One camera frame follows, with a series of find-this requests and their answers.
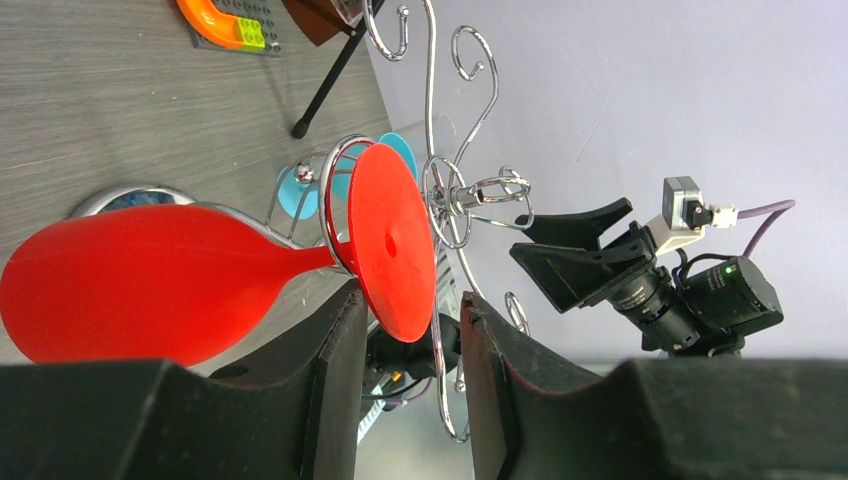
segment wall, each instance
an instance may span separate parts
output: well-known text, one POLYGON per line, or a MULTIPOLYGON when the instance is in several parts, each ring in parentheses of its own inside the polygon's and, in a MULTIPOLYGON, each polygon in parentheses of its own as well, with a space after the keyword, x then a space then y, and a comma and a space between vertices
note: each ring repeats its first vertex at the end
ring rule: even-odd
MULTIPOLYGON (((455 74, 455 26, 478 28, 500 70, 500 100, 463 161, 466 177, 496 175, 506 163, 533 181, 539 213, 626 196, 643 223, 659 213, 667 176, 690 175, 707 202, 741 208, 795 198, 753 256, 787 319, 749 338, 746 355, 848 357, 848 3, 530 4, 435 1, 436 112, 467 132, 491 92, 485 74, 471 83, 455 74)), ((391 45, 394 8, 388 2, 378 18, 391 45)), ((370 49, 396 128, 423 116, 427 28, 422 5, 409 8, 408 58, 390 63, 370 49)), ((466 37, 460 51, 467 66, 482 58, 466 37)), ((708 231, 690 254, 741 252, 757 224, 708 231)), ((557 314, 507 255, 521 240, 475 225, 468 253, 493 303, 516 292, 534 336, 574 360, 641 354, 638 331, 606 304, 557 314)))

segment red disc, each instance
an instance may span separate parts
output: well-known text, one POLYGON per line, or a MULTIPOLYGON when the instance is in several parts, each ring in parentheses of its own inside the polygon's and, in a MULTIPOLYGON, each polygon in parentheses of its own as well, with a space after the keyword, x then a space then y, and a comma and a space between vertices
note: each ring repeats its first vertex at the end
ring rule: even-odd
POLYGON ((392 147, 372 145, 357 159, 348 228, 359 283, 380 325, 402 342, 417 341, 433 314, 436 265, 421 193, 392 147))

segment gray floor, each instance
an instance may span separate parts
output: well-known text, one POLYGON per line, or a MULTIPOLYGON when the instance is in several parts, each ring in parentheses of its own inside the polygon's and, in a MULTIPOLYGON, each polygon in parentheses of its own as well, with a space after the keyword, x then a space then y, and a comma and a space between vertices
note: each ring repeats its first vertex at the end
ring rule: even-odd
MULTIPOLYGON (((282 59, 194 49, 173 0, 0 0, 0 265, 98 189, 161 182, 261 216, 283 165, 387 131, 363 44, 307 138, 289 136, 345 38, 315 48, 282 2, 268 4, 282 59)), ((319 237, 314 220, 305 227, 301 240, 319 237)), ((264 344, 342 281, 296 279, 248 338, 198 370, 264 344)), ((0 363, 26 361, 0 333, 0 363)))

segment lego baseplate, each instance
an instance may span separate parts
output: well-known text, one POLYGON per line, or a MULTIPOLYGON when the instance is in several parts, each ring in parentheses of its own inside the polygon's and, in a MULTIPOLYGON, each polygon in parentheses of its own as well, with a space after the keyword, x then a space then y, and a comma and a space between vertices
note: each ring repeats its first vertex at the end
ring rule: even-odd
POLYGON ((247 53, 250 55, 262 55, 266 57, 280 57, 281 48, 279 37, 274 29, 274 20, 271 19, 271 9, 268 7, 268 0, 213 0, 213 3, 218 10, 236 15, 238 17, 250 18, 259 22, 262 27, 262 35, 265 37, 265 48, 262 50, 233 50, 229 48, 219 47, 214 43, 206 40, 196 30, 189 26, 191 33, 191 42, 195 48, 203 50, 215 50, 219 52, 237 52, 247 53))

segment purple cable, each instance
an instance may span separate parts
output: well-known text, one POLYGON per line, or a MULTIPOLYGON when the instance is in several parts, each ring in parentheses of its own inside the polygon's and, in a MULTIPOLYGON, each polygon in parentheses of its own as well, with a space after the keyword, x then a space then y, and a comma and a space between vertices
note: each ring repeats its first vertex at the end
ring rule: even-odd
POLYGON ((430 384, 432 384, 432 383, 433 383, 433 377, 430 377, 430 378, 427 379, 427 383, 424 385, 424 389, 421 390, 420 392, 418 392, 415 395, 413 395, 413 396, 411 396, 407 399, 404 399, 404 400, 395 400, 395 399, 390 398, 390 399, 386 400, 386 405, 395 405, 395 406, 399 406, 399 407, 404 406, 404 405, 409 405, 410 403, 422 398, 424 396, 424 394, 427 393, 427 390, 430 390, 430 384))
POLYGON ((772 203, 771 205, 765 205, 762 207, 751 208, 748 210, 742 210, 739 212, 739 216, 737 217, 739 220, 744 220, 746 218, 758 217, 760 215, 771 214, 769 217, 760 225, 760 228, 757 229, 757 232, 754 233, 754 236, 751 238, 751 241, 748 242, 748 246, 745 247, 745 253, 742 254, 743 257, 750 257, 751 253, 754 252, 754 247, 757 246, 757 243, 763 238, 763 235, 766 234, 766 230, 777 220, 781 215, 786 213, 787 210, 795 206, 795 200, 784 200, 782 202, 772 203))

